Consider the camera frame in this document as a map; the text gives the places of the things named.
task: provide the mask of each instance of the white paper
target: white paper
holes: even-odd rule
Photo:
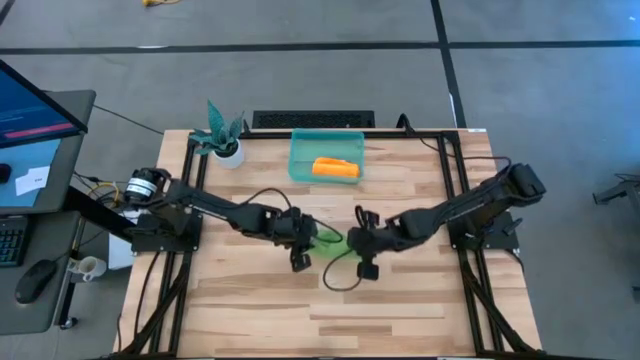
[[[27,174],[16,178],[16,195],[20,196],[36,189],[47,186],[49,166],[29,169]]]
[[[124,211],[121,216],[137,224],[140,211]],[[134,259],[133,253],[131,252],[131,243],[113,234],[109,234],[109,269],[117,270],[132,266]]]

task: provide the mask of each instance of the keyboard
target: keyboard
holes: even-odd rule
[[[254,129],[374,128],[373,111],[254,111]]]
[[[0,219],[0,267],[22,265],[29,237],[27,217]]]

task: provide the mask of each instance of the butcher block tabletop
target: butcher block tabletop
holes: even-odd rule
[[[491,156],[486,132],[459,133],[463,156]],[[188,130],[165,132],[157,167],[180,176],[188,134]],[[294,183],[287,173],[288,139],[242,141],[245,162],[237,169],[220,168],[209,156],[205,191],[241,202],[263,188],[275,187],[294,206],[343,234],[357,226],[356,205],[384,219],[447,199],[438,153],[418,139],[365,140],[365,177],[358,185]],[[435,140],[425,142],[436,146]],[[195,183],[198,162],[196,156],[190,184]],[[457,179],[454,160],[450,163]],[[465,164],[471,187],[496,172],[493,161]],[[459,193],[459,183],[454,185]],[[283,209],[286,205],[272,193],[254,202]],[[379,280],[363,280],[349,292],[324,287],[322,272],[330,258],[312,256],[311,268],[292,273],[288,250],[245,238],[221,220],[205,216],[200,241],[191,266],[179,357],[475,354],[458,257],[449,245],[446,227],[422,246],[379,255],[375,259]],[[539,348],[520,265],[504,251],[485,255],[496,305],[522,338]],[[141,254],[133,265],[120,321],[123,347],[133,337],[136,308],[152,258],[153,254]],[[164,259],[161,254],[152,269],[140,328],[157,304]],[[174,276],[181,263],[179,256],[176,260]],[[328,282],[335,287],[353,284],[356,264],[353,258],[336,262]],[[486,315],[478,307],[485,347],[491,349]],[[163,323],[160,351],[168,348],[172,316],[173,308]]]

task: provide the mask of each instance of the monitor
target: monitor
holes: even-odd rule
[[[86,132],[85,124],[0,60],[0,148]]]

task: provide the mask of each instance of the computer mouse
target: computer mouse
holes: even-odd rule
[[[16,286],[16,301],[20,304],[30,304],[42,294],[58,265],[55,261],[40,260],[33,264],[18,281]]]

